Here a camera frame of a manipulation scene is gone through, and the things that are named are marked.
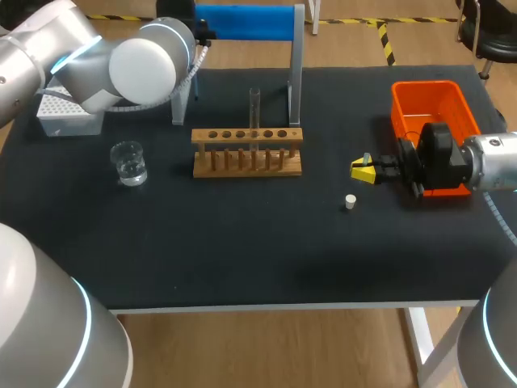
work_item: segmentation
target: black table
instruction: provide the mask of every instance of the black table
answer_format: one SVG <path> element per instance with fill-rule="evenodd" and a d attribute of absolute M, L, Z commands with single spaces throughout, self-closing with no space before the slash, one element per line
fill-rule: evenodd
<path fill-rule="evenodd" d="M 305 70 L 303 175 L 204 180 L 191 177 L 191 129 L 246 127 L 251 86 L 262 126 L 286 126 L 287 70 L 202 71 L 182 128 L 164 106 L 107 114 L 97 137 L 46 138 L 35 101 L 0 158 L 0 221 L 110 309 L 476 300 L 515 249 L 481 193 L 417 203 L 349 178 L 363 152 L 393 147 L 391 85 L 423 79 L 457 82 L 481 131 L 502 131 L 470 66 Z M 144 146 L 139 188 L 110 164 L 122 140 Z M 514 230 L 515 195 L 493 194 Z"/>

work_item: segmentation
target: yellow black hazard tape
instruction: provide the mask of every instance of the yellow black hazard tape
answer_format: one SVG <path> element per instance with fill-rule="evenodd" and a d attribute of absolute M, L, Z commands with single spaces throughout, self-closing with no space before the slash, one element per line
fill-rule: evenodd
<path fill-rule="evenodd" d="M 455 23 L 452 18 L 353 18 L 353 19 L 323 19 L 320 24 L 376 24 L 376 23 Z"/>
<path fill-rule="evenodd" d="M 87 15 L 90 20 L 126 20 L 128 22 L 150 22 L 155 18 L 141 18 L 139 16 L 117 16 L 117 15 Z"/>
<path fill-rule="evenodd" d="M 90 20 L 126 20 L 129 22 L 150 22 L 154 18 L 119 15 L 88 15 Z M 353 19 L 323 19 L 320 24 L 376 24 L 376 23 L 455 23 L 458 19 L 451 18 L 353 18 Z"/>
<path fill-rule="evenodd" d="M 397 63 L 395 62 L 395 56 L 393 55 L 393 49 L 388 39 L 388 28 L 386 23 L 377 23 L 377 31 L 379 32 L 380 42 L 382 43 L 382 47 L 385 51 L 386 61 L 388 62 L 388 66 L 395 66 Z"/>

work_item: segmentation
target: orange plastic container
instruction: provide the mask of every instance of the orange plastic container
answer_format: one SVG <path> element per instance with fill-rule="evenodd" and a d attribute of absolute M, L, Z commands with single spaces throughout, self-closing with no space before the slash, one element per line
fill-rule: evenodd
<path fill-rule="evenodd" d="M 425 123 L 447 123 L 459 146 L 466 137 L 480 133 L 467 101 L 455 82 L 397 82 L 391 90 L 391 121 L 395 136 L 411 140 L 415 148 Z M 424 192 L 424 196 L 468 195 L 470 191 L 463 184 L 458 188 Z"/>

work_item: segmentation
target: blue bar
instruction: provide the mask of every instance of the blue bar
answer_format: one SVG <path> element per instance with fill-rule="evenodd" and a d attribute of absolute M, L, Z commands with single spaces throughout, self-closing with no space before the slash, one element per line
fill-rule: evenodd
<path fill-rule="evenodd" d="M 294 40 L 293 6 L 195 6 L 195 18 L 222 40 Z"/>

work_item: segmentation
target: test tube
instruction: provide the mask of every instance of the test tube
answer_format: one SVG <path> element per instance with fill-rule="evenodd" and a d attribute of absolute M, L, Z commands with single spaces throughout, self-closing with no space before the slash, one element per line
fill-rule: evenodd
<path fill-rule="evenodd" d="M 257 129 L 260 128 L 260 89 L 250 89 L 250 137 L 257 137 Z M 257 143 L 250 143 L 250 151 L 258 151 Z"/>

